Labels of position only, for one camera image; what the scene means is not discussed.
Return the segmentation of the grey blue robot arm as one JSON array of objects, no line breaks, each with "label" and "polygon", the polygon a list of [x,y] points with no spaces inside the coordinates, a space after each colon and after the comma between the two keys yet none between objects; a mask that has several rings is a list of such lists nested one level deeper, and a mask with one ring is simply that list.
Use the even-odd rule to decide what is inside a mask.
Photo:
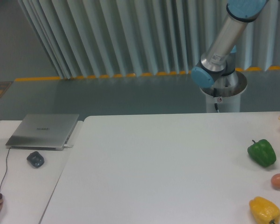
[{"label": "grey blue robot arm", "polygon": [[220,77],[233,73],[235,69],[228,63],[230,53],[248,23],[257,19],[266,4],[266,0],[227,1],[227,15],[217,37],[191,70],[198,86],[210,88]]}]

